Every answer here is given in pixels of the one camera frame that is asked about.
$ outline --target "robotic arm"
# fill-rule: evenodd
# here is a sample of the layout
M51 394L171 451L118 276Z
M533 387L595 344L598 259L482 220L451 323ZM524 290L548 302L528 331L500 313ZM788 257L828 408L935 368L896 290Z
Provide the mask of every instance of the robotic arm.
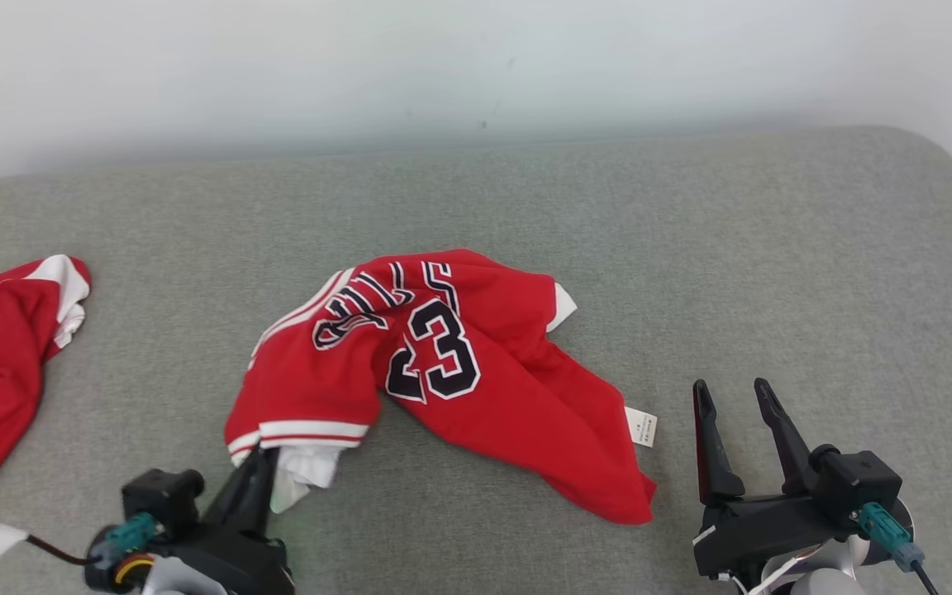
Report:
M894 558L926 580L923 554L898 491L902 478L877 455L843 455L833 445L807 448L770 383L755 395L785 475L780 494L745 497L716 426L706 382L693 385L696 452L703 523L693 540L700 574L733 581L742 593L863 595L856 565Z
M203 516L197 471L151 469L122 489L124 524L98 532L83 568L88 587L142 595L293 595L286 549L265 535L277 449L256 449Z

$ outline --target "gray cushion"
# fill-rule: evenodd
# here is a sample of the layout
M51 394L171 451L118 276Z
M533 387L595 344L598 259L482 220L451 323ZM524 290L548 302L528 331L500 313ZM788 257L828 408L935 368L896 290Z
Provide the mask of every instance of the gray cushion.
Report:
M660 416L653 523L616 526L385 403L336 485L272 520L302 593L728 593L696 574L691 385L749 493L781 483L752 380L810 445L898 471L952 590L952 159L883 128L359 155L0 180L0 271L84 259L88 317L0 471L0 522L82 551L149 467L231 471L224 419L261 331L333 271L465 247L554 275L553 334ZM917 593L892 564L870 594ZM0 593L84 592L31 547Z

